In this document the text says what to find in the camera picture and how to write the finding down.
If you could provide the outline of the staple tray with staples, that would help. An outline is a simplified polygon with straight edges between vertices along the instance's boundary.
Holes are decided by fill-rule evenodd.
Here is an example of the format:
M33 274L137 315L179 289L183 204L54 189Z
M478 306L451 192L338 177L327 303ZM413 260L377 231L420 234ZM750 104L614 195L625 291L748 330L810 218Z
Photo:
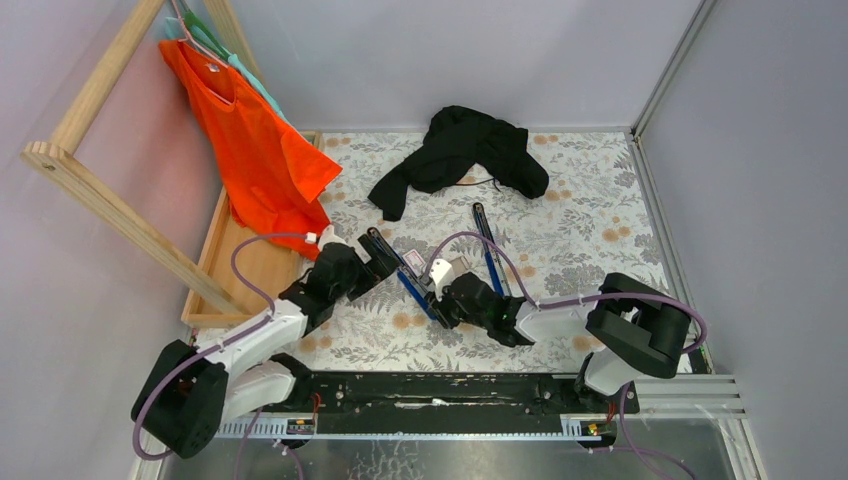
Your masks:
M464 272L470 269L470 264L465 257L458 257L451 261L452 267L456 271Z

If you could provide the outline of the blue stapler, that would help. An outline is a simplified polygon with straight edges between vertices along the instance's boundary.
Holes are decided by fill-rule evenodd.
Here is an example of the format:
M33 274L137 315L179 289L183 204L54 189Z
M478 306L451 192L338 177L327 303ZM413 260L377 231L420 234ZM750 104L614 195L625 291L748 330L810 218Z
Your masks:
M430 305L427 300L428 290L426 289L425 285L420 281L420 279L413 273L413 271L410 269L409 265L402 258L402 256L399 255L391 247L391 245L383 238L381 232L377 228L369 228L367 230L367 235L381 252L385 253L396 261L396 275L401 284L412 296L412 298L419 305L419 307L425 312L427 317L431 320L437 321L438 317L436 314L436 310Z
M472 205L473 219L478 228L479 234L486 238L489 242L494 243L494 235L490 228L484 206L480 202ZM511 296L512 291L503 269L498 253L491 248L489 243L484 243L484 259L493 283L493 288L496 293L502 296Z

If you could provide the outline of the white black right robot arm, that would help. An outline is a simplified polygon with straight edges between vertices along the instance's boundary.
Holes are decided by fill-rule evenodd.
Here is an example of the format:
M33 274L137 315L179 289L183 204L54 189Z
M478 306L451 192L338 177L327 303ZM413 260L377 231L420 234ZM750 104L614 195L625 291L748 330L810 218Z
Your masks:
M575 402L589 412L640 376L674 377L694 319L687 305L622 273L607 275L596 293L539 304L499 294L471 272L432 271L430 278L427 300L448 329L470 324L510 348L553 337L599 341L573 386Z

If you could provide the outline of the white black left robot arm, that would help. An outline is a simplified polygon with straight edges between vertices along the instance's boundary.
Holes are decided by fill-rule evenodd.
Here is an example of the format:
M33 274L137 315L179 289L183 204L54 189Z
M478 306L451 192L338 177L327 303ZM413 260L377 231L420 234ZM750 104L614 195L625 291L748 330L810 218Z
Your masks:
M233 418L276 403L288 411L304 407L308 381L275 361L275 352L318 329L341 299L358 299L401 265L375 229L358 239L366 259L332 227L299 238L317 247L318 256L276 297L264 294L264 310L217 340L197 346L174 340L163 348L130 413L139 458L191 458Z

